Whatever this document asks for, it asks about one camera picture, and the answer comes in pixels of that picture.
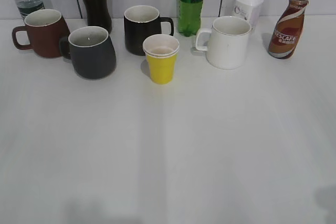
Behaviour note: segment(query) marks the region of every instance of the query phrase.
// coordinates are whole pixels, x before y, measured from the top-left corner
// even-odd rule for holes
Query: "white table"
[[[260,19],[232,71],[176,34],[160,86],[125,50],[122,19],[117,69],[98,81],[17,50],[22,21],[1,20],[0,223],[336,223],[336,16],[307,17],[288,60],[263,46],[276,21]]]

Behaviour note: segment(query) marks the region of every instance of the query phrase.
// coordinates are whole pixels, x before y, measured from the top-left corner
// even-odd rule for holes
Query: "white mug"
[[[223,16],[215,19],[212,29],[201,28],[196,35],[196,49],[206,51],[211,65],[220,69],[235,69],[246,59],[246,47],[251,25],[244,19]],[[199,46],[200,34],[210,34],[208,46]]]

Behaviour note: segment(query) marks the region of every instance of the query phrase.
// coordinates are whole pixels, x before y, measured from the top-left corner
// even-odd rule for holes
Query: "white plastic bottle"
[[[261,4],[264,0],[236,0],[232,11],[232,16],[243,18],[248,21],[252,30],[257,25]]]

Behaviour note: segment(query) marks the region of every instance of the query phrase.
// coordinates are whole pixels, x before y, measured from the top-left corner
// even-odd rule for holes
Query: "paper cup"
[[[143,42],[153,82],[167,84],[173,79],[179,49],[179,41],[166,34],[152,35]]]

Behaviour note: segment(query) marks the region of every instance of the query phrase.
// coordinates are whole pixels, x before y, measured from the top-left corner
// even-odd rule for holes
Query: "mug handle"
[[[162,17],[160,18],[160,22],[169,22],[171,28],[170,36],[174,36],[174,21],[171,18]]]
[[[198,51],[204,51],[204,52],[208,51],[208,47],[198,45],[198,39],[201,34],[211,34],[211,32],[212,30],[209,28],[201,28],[200,30],[198,30],[197,35],[196,35],[196,42],[195,42],[195,46]]]
[[[59,47],[59,51],[60,51],[61,55],[64,58],[70,60],[71,57],[70,57],[68,36],[64,36],[64,37],[59,39],[58,47]]]
[[[12,31],[12,40],[13,40],[14,46],[17,49],[20,49],[20,50],[32,49],[33,47],[31,46],[31,44],[21,45],[19,42],[17,42],[16,33],[18,31],[27,31],[27,27],[25,27],[25,26],[18,26],[18,27],[15,27],[13,29],[13,31]]]

